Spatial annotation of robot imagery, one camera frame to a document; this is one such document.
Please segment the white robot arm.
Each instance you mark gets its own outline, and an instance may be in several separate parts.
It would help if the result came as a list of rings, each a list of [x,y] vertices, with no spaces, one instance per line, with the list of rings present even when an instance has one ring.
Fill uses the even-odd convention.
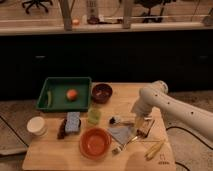
[[[153,107],[172,114],[213,142],[213,113],[170,97],[164,81],[155,81],[140,88],[139,98],[131,112],[145,118]]]

